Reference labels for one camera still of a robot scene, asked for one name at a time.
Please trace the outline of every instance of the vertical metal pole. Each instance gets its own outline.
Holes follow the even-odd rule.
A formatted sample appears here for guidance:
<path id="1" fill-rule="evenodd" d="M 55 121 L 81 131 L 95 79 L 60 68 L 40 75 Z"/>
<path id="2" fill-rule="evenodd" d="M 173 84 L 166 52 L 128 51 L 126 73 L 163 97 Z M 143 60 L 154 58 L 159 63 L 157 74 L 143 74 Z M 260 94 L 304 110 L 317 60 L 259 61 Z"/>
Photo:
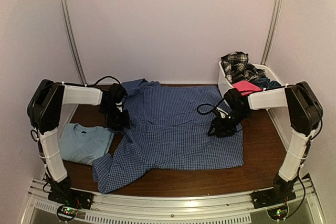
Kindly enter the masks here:
<path id="1" fill-rule="evenodd" d="M 279 20 L 280 10 L 282 6 L 282 0 L 274 0 L 273 13 L 271 17 L 271 22 L 268 30 L 267 40 L 264 48 L 263 57 L 261 59 L 261 64 L 266 65 L 269 53 L 271 50 L 272 42 L 275 35 L 276 26 Z"/>
<path id="2" fill-rule="evenodd" d="M 72 57 L 75 62 L 75 67 L 79 76 L 79 79 L 82 84 L 87 84 L 86 78 L 84 75 L 83 67 L 81 65 L 79 56 L 78 56 L 78 50 L 74 38 L 74 33 L 72 31 L 72 26 L 71 26 L 71 21 L 70 21 L 70 15 L 69 15 L 69 9 L 68 9 L 68 4 L 67 0 L 60 0 L 61 2 L 61 8 L 63 12 L 63 19 L 64 19 L 64 24 L 66 28 L 66 33 L 69 41 L 69 46 L 71 49 Z"/>

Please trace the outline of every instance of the dark blue cloth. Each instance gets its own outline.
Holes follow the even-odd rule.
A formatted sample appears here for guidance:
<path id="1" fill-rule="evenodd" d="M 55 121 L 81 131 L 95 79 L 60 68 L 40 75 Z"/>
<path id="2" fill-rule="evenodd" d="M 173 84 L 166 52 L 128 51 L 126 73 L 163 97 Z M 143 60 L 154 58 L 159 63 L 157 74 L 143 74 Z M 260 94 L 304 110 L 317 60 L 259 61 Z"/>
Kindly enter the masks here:
<path id="1" fill-rule="evenodd" d="M 136 83 L 135 88 L 132 83 L 124 85 L 128 91 L 124 108 L 129 110 L 131 128 L 123 131 L 113 157 L 107 154 L 93 162 L 93 178 L 101 193 L 123 187 L 153 168 L 203 170 L 243 165 L 243 132 L 209 137 L 214 115 L 196 111 L 202 103 L 217 104 L 221 99 L 217 87 Z M 222 108 L 230 111 L 224 103 Z"/>
<path id="2" fill-rule="evenodd" d="M 281 84 L 277 81 L 271 81 L 269 78 L 259 78 L 251 82 L 255 86 L 260 87 L 261 89 L 274 89 L 281 87 Z"/>

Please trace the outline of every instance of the pink cloth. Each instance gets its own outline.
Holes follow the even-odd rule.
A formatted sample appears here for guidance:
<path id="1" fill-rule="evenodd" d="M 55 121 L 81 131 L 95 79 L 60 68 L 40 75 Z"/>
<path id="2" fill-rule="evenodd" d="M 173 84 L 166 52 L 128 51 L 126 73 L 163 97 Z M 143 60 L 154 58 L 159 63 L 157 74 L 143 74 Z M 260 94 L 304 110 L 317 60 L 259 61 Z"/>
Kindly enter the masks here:
<path id="1" fill-rule="evenodd" d="M 260 91 L 262 90 L 260 87 L 255 86 L 254 84 L 248 82 L 248 81 L 239 81 L 232 85 L 234 88 L 238 89 L 238 91 L 252 91 L 252 92 L 243 92 L 242 95 L 249 95 L 253 93 L 253 91 Z"/>

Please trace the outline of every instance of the white plastic bin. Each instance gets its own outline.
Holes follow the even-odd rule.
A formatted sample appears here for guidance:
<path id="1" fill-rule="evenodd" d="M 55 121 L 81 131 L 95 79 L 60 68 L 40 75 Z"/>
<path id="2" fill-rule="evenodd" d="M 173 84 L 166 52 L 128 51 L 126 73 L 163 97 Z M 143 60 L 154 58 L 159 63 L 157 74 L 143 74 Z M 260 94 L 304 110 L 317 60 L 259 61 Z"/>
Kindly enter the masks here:
<path id="1" fill-rule="evenodd" d="M 218 63 L 219 64 L 219 77 L 218 77 L 218 88 L 219 91 L 221 92 L 221 96 L 223 97 L 224 94 L 229 90 L 233 89 L 232 84 L 227 80 L 225 77 L 225 72 L 222 67 L 221 61 Z M 268 67 L 265 65 L 259 65 L 259 64 L 253 64 L 256 68 L 259 69 L 264 69 L 266 73 L 266 77 L 269 78 L 271 81 L 277 81 L 281 84 L 279 79 L 276 77 L 276 75 L 270 70 Z"/>

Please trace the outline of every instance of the light blue shirt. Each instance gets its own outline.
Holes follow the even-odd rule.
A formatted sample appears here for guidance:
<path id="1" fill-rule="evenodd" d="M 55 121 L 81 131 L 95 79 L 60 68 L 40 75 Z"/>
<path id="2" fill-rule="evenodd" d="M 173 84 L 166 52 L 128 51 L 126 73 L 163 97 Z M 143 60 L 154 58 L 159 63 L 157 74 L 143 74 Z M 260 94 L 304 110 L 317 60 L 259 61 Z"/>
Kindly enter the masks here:
<path id="1" fill-rule="evenodd" d="M 114 133 L 103 127 L 83 127 L 69 123 L 65 126 L 58 145 L 63 160 L 91 165 L 105 155 L 111 146 Z"/>

